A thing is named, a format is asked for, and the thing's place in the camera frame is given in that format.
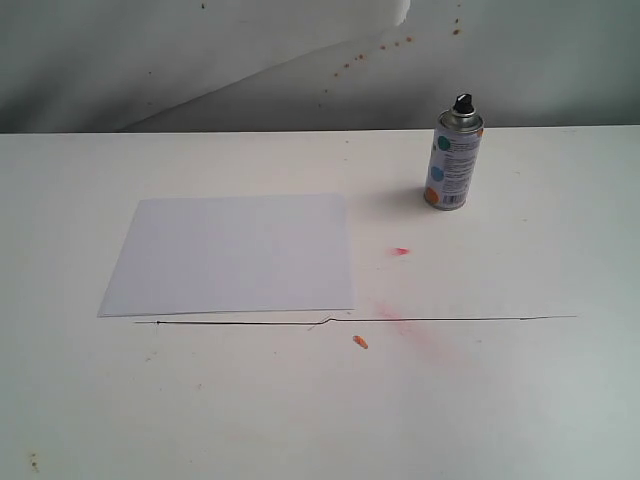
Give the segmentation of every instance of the black line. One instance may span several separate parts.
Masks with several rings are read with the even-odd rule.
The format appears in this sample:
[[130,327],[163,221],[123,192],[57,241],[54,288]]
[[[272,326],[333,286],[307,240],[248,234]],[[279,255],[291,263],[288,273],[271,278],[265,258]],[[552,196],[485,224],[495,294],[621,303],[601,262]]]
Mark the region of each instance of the black line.
[[223,321],[223,322],[178,322],[178,321],[165,321],[165,320],[147,320],[134,322],[136,324],[151,324],[151,325],[246,325],[246,326],[309,326],[309,325],[324,325],[329,322],[349,322],[349,323],[383,323],[383,322],[492,322],[492,321],[528,321],[528,320],[551,320],[554,318],[578,318],[577,315],[545,315],[539,317],[475,317],[475,318],[333,318],[327,317],[318,322],[241,322],[241,321]]

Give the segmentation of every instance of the black nozzle cap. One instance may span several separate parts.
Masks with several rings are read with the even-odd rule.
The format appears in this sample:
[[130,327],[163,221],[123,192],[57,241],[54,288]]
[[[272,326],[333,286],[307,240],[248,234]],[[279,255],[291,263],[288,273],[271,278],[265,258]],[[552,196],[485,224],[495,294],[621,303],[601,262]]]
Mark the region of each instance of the black nozzle cap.
[[463,93],[462,95],[458,95],[453,109],[458,113],[462,113],[463,115],[473,113],[475,109],[471,104],[471,94]]

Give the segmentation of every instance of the spray paint can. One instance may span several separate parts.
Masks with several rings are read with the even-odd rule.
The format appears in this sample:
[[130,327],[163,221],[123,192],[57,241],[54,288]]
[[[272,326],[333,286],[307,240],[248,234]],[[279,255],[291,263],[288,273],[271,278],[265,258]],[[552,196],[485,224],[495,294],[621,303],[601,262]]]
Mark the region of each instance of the spray paint can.
[[438,117],[424,190],[431,206],[455,210],[466,202],[483,126],[468,93],[458,96],[453,107]]

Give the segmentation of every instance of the white tabletop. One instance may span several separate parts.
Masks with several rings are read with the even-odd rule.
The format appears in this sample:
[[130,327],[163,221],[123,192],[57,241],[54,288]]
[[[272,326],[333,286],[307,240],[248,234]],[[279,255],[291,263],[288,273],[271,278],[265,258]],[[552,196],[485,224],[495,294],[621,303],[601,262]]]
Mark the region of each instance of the white tabletop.
[[[638,478],[640,127],[490,129],[455,212],[431,136],[0,137],[2,478]],[[354,311],[170,319],[389,322],[97,318],[139,200],[314,192]]]

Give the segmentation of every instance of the white backdrop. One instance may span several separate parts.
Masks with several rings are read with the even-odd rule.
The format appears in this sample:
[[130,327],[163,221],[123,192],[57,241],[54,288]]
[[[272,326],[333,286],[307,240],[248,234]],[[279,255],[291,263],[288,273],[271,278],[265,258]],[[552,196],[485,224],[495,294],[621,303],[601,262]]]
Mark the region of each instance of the white backdrop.
[[216,2],[204,25],[200,2],[57,0],[81,6],[63,18],[0,3],[16,5],[2,131],[430,127],[463,90],[490,126],[637,123],[640,108],[635,0],[413,0],[395,28],[407,2]]

